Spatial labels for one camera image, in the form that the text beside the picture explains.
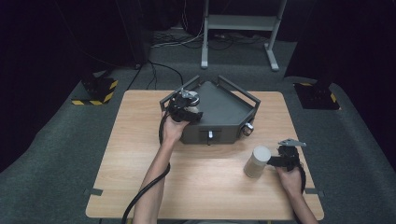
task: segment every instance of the wooden table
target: wooden table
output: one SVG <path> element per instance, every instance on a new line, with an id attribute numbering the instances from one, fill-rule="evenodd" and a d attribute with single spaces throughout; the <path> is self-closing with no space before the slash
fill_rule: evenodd
<path id="1" fill-rule="evenodd" d="M 124 94 L 94 189 L 88 217 L 122 217 L 138 192 L 160 144 L 159 102 L 170 91 L 127 91 Z M 267 165 L 258 179 L 243 168 L 254 147 L 263 145 L 277 155 L 278 142 L 297 140 L 284 98 L 279 92 L 250 91 L 262 103 L 254 120 L 255 131 L 232 145 L 177 143 L 166 177 L 159 218 L 172 219 L 293 219 L 288 198 L 274 167 Z M 301 139 L 309 145 L 309 139 Z M 314 183 L 302 149 L 306 187 Z M 317 194 L 304 194 L 317 219 L 324 213 Z"/>

